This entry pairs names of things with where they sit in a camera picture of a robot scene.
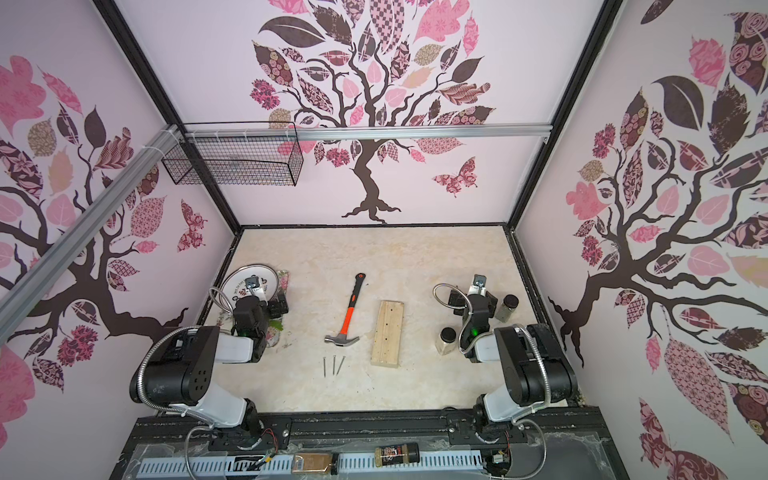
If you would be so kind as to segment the red black claw hammer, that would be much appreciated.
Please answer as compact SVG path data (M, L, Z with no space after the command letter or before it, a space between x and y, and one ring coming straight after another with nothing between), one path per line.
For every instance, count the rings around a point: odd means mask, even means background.
M355 310L365 279L366 279L365 273L358 273L355 276L354 287L350 295L350 299L349 299L349 303L347 306L342 327L336 335L326 335L324 337L325 343L332 344L337 347L348 347L353 345L359 340L359 337L349 337L348 331L349 331L349 326L350 326L350 323L354 314L354 310Z

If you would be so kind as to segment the wooden block with nails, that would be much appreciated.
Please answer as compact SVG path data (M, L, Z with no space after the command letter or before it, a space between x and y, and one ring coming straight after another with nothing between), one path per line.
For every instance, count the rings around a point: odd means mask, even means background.
M399 367L404 310L403 302L385 300L380 303L371 352L372 365Z

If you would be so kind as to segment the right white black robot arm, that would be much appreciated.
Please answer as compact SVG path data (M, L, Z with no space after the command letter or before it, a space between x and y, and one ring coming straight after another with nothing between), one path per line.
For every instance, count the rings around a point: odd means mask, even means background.
M455 285L447 288L449 300L439 304L462 315L455 344L464 358L475 363L497 362L504 383L482 394L473 407L473 426L480 434L490 424L519 425L527 417L562 401L578 390L575 372L551 329L543 324L509 324L490 327L495 303L484 288L468 293Z

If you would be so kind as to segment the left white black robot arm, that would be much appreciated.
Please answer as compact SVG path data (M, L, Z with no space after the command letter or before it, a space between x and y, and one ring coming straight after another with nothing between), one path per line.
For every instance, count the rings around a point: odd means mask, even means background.
M234 303L230 333L216 325L169 332L134 373L129 385L132 401L158 412L190 415L214 428L261 435L265 427L253 401L218 385L214 366L259 362L270 343L270 325L288 311L281 290L269 300L248 295Z

